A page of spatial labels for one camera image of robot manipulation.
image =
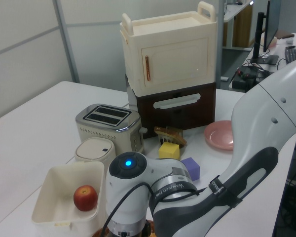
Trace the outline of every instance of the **computer monitor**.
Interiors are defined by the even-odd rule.
[[[253,55],[250,60],[251,63],[271,64],[276,65],[278,55],[263,54],[259,55],[261,35],[263,33],[263,21],[265,18],[264,44],[263,52],[266,52],[270,46],[277,30],[280,19],[281,0],[269,0],[267,2],[266,15],[264,12],[258,13],[257,29],[255,35],[255,43],[253,47]]]

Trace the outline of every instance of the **keyboard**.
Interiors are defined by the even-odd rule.
[[[296,49],[294,48],[285,48],[285,59],[286,64],[291,63],[296,60]]]

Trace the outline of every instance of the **blue light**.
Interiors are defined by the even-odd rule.
[[[127,162],[125,162],[126,166],[130,166],[132,164],[132,162],[130,160],[128,160]]]

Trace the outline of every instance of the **cream toaster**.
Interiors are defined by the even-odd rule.
[[[80,139],[102,137],[115,145],[116,155],[124,152],[143,152],[143,133],[138,112],[111,105],[94,104],[81,111],[75,121]]]

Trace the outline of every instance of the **black strap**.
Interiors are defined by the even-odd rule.
[[[242,199],[238,198],[236,195],[226,189],[218,177],[219,176],[210,182],[208,185],[209,188],[212,190],[214,195],[220,199],[222,204],[235,208],[239,203],[242,202]]]

